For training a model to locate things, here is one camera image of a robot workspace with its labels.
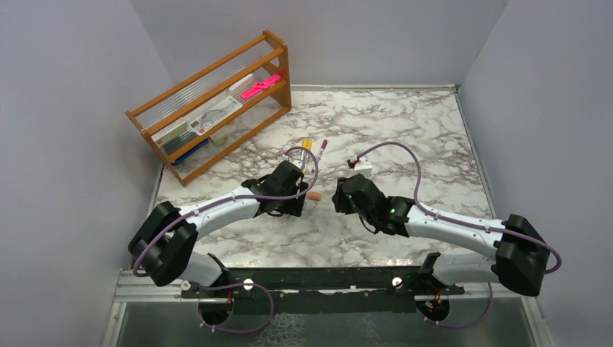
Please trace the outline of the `white grey pen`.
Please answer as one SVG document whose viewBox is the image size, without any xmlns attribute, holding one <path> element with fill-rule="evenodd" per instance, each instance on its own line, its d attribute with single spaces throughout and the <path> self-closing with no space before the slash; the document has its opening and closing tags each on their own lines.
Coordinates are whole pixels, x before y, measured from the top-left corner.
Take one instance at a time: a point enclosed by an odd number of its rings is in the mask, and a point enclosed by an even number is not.
<svg viewBox="0 0 613 347">
<path fill-rule="evenodd" d="M 322 157 L 323 152 L 325 151 L 325 148 L 327 147 L 327 144 L 328 144 L 327 139 L 324 139 L 322 141 L 322 144 L 320 145 L 320 148 L 319 148 L 319 150 L 317 152 L 317 155 L 315 157 L 314 165 L 319 164 L 319 161 L 320 161 L 320 159 Z"/>
</svg>

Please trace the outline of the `white pen yellow end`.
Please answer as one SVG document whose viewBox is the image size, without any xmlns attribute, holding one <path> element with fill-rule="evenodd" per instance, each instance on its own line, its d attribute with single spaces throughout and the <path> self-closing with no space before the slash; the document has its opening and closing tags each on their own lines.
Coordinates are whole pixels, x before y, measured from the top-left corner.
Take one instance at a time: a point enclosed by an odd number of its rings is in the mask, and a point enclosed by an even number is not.
<svg viewBox="0 0 613 347">
<path fill-rule="evenodd" d="M 306 154 L 308 155 L 308 158 L 304 161 L 304 174 L 307 173 L 307 169 L 308 169 L 308 165 L 309 165 L 309 161 L 310 161 L 310 155 L 308 154 L 308 151 L 311 151 L 312 149 L 312 144 L 313 144 L 313 139 L 310 138 L 311 142 L 310 142 L 310 148 L 308 150 L 306 150 Z"/>
</svg>

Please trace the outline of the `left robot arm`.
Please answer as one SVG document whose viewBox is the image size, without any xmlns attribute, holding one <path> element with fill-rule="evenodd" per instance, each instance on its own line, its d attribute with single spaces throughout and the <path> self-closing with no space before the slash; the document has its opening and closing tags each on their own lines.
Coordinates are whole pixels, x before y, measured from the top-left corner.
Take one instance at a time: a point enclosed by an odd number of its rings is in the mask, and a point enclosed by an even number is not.
<svg viewBox="0 0 613 347">
<path fill-rule="evenodd" d="M 159 287 L 175 280 L 197 283 L 212 297 L 227 287 L 225 265 L 213 254 L 200 254 L 197 241 L 240 220 L 260 215 L 299 217 L 312 185 L 289 160 L 272 173 L 243 181 L 220 197 L 196 205 L 157 204 L 128 245 L 133 273 L 149 277 Z"/>
</svg>

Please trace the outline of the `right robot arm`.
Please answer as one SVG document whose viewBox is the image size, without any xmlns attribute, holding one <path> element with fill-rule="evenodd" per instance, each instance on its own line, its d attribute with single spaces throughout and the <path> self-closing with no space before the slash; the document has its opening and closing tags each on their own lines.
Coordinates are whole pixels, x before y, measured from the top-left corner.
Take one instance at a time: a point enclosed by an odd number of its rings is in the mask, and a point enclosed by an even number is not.
<svg viewBox="0 0 613 347">
<path fill-rule="evenodd" d="M 418 287 L 435 294 L 445 285 L 492 282 L 524 296 L 538 296 L 552 253 L 520 215 L 507 220 L 443 215 L 414 199 L 385 196 L 362 174 L 337 180 L 332 201 L 337 213 L 357 214 L 375 233 L 434 239 L 466 249 L 439 255 L 417 275 Z"/>
</svg>

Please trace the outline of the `pink tool on rack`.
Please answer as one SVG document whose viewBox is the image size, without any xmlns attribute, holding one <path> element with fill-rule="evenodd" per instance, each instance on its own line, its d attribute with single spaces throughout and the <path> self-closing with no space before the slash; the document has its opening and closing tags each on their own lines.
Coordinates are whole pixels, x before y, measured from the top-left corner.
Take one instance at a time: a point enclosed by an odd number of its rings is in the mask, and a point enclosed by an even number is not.
<svg viewBox="0 0 613 347">
<path fill-rule="evenodd" d="M 262 91 L 267 90 L 269 87 L 273 86 L 281 80 L 282 77 L 279 74 L 273 74 L 266 80 L 263 80 L 261 82 L 255 82 L 250 89 L 242 92 L 240 96 L 243 100 L 248 100 L 261 93 Z"/>
</svg>

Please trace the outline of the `white digital scale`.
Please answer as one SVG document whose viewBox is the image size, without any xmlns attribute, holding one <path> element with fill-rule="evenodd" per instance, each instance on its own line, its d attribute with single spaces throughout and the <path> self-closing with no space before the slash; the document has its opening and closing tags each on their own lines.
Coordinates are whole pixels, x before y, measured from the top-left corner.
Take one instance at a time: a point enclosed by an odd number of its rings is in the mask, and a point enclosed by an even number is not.
<svg viewBox="0 0 613 347">
<path fill-rule="evenodd" d="M 184 116 L 183 119 L 187 124 L 188 132 L 201 136 L 241 107 L 242 104 L 235 97 L 222 93 L 203 103 Z"/>
</svg>

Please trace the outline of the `wooden rack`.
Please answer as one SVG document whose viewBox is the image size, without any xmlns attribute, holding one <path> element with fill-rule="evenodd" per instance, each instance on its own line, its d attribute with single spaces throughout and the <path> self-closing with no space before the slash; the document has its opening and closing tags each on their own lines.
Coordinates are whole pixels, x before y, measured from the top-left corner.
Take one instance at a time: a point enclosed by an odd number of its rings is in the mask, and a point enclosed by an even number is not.
<svg viewBox="0 0 613 347">
<path fill-rule="evenodd" d="M 288 46 L 266 30 L 126 115 L 185 187 L 291 108 Z"/>
</svg>

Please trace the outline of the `green white box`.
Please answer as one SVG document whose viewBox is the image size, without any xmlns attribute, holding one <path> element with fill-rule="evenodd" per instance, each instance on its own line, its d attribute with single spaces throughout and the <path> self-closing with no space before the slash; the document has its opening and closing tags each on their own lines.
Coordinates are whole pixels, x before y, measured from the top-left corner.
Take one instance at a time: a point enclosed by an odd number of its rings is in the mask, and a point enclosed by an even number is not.
<svg viewBox="0 0 613 347">
<path fill-rule="evenodd" d="M 180 140 L 186 136 L 187 124 L 180 118 L 151 136 L 152 141 L 166 154 L 170 155 Z"/>
</svg>

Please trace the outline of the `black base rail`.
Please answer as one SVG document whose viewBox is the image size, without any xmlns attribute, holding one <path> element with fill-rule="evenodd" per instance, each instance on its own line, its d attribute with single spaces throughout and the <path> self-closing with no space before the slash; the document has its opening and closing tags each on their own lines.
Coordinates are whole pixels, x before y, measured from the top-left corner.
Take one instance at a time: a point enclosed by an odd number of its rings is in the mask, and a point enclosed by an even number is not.
<svg viewBox="0 0 613 347">
<path fill-rule="evenodd" d="M 206 312 L 232 314 L 414 313 L 416 298 L 462 295 L 439 286 L 419 266 L 231 267 L 214 290 L 190 283 L 181 292 Z"/>
</svg>

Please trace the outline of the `aluminium frame rail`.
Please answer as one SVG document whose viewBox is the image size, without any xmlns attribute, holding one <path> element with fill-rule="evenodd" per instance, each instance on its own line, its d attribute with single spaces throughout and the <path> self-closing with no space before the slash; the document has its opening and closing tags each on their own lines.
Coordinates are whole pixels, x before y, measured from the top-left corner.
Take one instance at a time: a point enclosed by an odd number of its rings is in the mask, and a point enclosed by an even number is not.
<svg viewBox="0 0 613 347">
<path fill-rule="evenodd" d="M 179 303 L 181 282 L 175 280 L 167 286 L 158 287 L 149 277 L 137 277 L 128 270 L 120 270 L 113 293 L 113 303 Z"/>
</svg>

